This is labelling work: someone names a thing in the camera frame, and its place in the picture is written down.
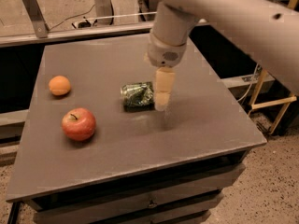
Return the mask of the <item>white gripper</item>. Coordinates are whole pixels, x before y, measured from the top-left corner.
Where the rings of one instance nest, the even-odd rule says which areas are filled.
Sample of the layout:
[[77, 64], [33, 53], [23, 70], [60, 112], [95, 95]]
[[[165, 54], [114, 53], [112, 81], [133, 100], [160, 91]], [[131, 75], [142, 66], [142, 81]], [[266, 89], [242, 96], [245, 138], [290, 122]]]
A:
[[149, 33], [147, 49], [149, 61], [153, 66], [161, 67], [157, 69], [155, 74], [154, 102], [157, 111], [164, 111], [169, 104], [176, 76], [171, 67], [180, 63], [186, 47], [186, 44], [180, 46], [167, 45], [158, 39], [153, 32]]

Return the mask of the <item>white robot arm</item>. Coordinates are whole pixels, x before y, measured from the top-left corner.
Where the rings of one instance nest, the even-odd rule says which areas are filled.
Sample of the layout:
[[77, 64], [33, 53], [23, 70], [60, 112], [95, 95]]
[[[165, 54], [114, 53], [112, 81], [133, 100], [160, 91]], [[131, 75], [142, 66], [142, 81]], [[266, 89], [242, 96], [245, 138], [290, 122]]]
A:
[[275, 77], [299, 94], [299, 14], [267, 0], [160, 0], [149, 32], [148, 56], [158, 68], [155, 109], [164, 111], [187, 38], [207, 21]]

